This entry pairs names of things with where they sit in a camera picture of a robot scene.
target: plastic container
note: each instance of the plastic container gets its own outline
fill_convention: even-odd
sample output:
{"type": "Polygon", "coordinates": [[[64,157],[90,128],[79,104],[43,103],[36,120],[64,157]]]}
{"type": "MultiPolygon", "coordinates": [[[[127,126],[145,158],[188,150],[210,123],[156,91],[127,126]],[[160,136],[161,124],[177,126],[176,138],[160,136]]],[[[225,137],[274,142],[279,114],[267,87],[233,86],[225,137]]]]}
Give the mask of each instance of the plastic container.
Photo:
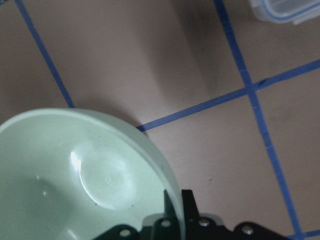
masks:
{"type": "Polygon", "coordinates": [[[320,0],[249,0],[261,21],[302,23],[320,15],[320,0]]]}

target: blue tape line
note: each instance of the blue tape line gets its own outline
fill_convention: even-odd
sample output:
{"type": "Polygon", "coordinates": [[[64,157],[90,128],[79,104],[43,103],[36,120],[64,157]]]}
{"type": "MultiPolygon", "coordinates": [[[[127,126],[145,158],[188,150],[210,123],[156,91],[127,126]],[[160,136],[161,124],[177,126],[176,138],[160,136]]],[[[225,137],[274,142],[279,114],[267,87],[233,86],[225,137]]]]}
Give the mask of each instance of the blue tape line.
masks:
{"type": "Polygon", "coordinates": [[[296,240],[296,235],[289,235],[289,236],[286,236],[286,238],[291,240],[296,240]]]}
{"type": "Polygon", "coordinates": [[[312,238],[312,237],[320,236],[320,229],[315,230],[315,231],[305,232],[303,235],[305,238],[312,238]]]}
{"type": "Polygon", "coordinates": [[[294,77],[300,76],[302,74],[311,72],[311,71],[319,69],[319,68],[320,68],[320,59],[316,60],[316,61],[309,62],[305,65],[296,67],[296,68],[291,69],[289,71],[285,71],[283,73],[272,76],[270,78],[261,80],[261,81],[254,84],[254,89],[261,90],[261,89],[264,89],[272,84],[275,84],[275,83],[278,83],[281,81],[285,81],[288,79],[292,79],[294,77]]]}
{"type": "Polygon", "coordinates": [[[35,29],[34,24],[28,14],[22,0],[15,0],[15,3],[17,5],[17,7],[19,8],[19,11],[25,21],[25,24],[27,25],[30,33],[32,34],[36,45],[38,46],[38,48],[39,48],[39,50],[40,50],[40,52],[46,62],[46,65],[48,66],[49,70],[51,71],[51,74],[52,74],[56,84],[58,85],[58,87],[64,97],[64,100],[66,101],[69,108],[74,108],[75,106],[72,102],[72,99],[71,99],[66,87],[64,86],[64,84],[61,80],[61,77],[60,77],[53,61],[51,60],[51,57],[50,57],[44,43],[42,42],[37,30],[35,29]]]}
{"type": "Polygon", "coordinates": [[[159,127],[161,125],[170,123],[172,121],[187,117],[189,115],[198,113],[200,111],[212,108],[214,106],[229,102],[229,101],[237,99],[237,98],[240,98],[240,97],[242,97],[242,96],[244,96],[246,94],[247,94],[246,90],[244,88],[242,88],[242,89],[239,89],[237,91],[233,91],[233,92],[230,92],[228,94],[225,94],[225,95],[219,96],[217,98],[211,99],[209,101],[205,101],[205,102],[200,103],[198,105],[188,107],[188,108],[186,108],[184,110],[178,111],[178,112],[173,113],[171,115],[168,115],[168,116],[159,118],[157,120],[148,122],[146,124],[137,126],[136,128],[138,130],[140,130],[141,132],[144,132],[144,131],[159,127]]]}
{"type": "Polygon", "coordinates": [[[233,55],[233,58],[235,60],[236,66],[240,72],[240,75],[242,77],[242,80],[244,82],[245,88],[247,89],[247,93],[254,111],[254,115],[257,121],[257,125],[259,128],[259,131],[261,133],[261,136],[263,138],[264,146],[266,148],[266,151],[269,155],[274,173],[276,175],[278,184],[280,186],[283,199],[286,204],[287,211],[289,213],[291,223],[295,232],[295,235],[299,239],[303,239],[301,227],[298,221],[298,216],[296,214],[294,203],[292,201],[289,188],[284,176],[284,173],[282,171],[280,162],[278,160],[278,156],[276,154],[276,150],[272,144],[271,137],[267,128],[267,124],[257,97],[257,94],[255,92],[255,87],[252,83],[250,74],[248,72],[248,69],[246,67],[245,61],[243,59],[243,56],[241,54],[241,51],[238,47],[238,44],[236,42],[236,37],[234,34],[234,31],[232,29],[227,10],[225,8],[225,5],[222,0],[214,0],[214,4],[216,7],[216,10],[218,12],[220,21],[222,23],[223,31],[226,35],[227,41],[229,43],[229,46],[231,48],[231,52],[233,55]]]}

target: tile floor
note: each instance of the tile floor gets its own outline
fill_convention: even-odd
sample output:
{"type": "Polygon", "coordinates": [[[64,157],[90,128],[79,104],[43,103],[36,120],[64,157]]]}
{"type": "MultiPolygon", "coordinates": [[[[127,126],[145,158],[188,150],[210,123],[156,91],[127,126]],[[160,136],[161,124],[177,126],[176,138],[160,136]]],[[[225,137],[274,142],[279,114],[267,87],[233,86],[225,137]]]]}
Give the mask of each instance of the tile floor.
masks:
{"type": "Polygon", "coordinates": [[[201,212],[320,239],[320,17],[262,22],[243,0],[9,0],[0,23],[0,123],[73,105],[114,115],[201,212]]]}

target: floor tile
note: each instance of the floor tile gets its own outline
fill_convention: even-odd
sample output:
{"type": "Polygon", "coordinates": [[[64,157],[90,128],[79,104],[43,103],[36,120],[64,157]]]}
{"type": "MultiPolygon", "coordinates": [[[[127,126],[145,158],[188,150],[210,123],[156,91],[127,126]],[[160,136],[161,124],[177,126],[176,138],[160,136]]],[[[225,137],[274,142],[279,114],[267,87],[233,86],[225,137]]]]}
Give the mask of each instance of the floor tile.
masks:
{"type": "Polygon", "coordinates": [[[258,93],[303,231],[320,227],[320,70],[258,93]]]}
{"type": "Polygon", "coordinates": [[[0,124],[21,112],[67,105],[14,1],[0,6],[0,124]]]}
{"type": "Polygon", "coordinates": [[[210,0],[25,5],[78,108],[137,126],[243,87],[210,0]]]}
{"type": "Polygon", "coordinates": [[[254,221],[293,234],[280,189],[247,97],[146,132],[201,212],[232,229],[254,221]]]}
{"type": "Polygon", "coordinates": [[[224,2],[254,82],[320,59],[320,17],[277,24],[258,20],[249,1],[224,2]]]}

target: bowl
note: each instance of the bowl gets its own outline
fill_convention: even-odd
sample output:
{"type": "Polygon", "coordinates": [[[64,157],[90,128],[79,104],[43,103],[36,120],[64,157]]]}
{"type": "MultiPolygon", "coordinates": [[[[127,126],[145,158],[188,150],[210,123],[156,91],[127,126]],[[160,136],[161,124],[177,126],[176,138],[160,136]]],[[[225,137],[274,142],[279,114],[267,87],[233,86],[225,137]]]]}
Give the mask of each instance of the bowl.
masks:
{"type": "Polygon", "coordinates": [[[0,239],[91,240],[119,224],[140,230],[164,212],[184,234],[170,165],[140,131],[84,109],[37,109],[0,126],[0,239]]]}

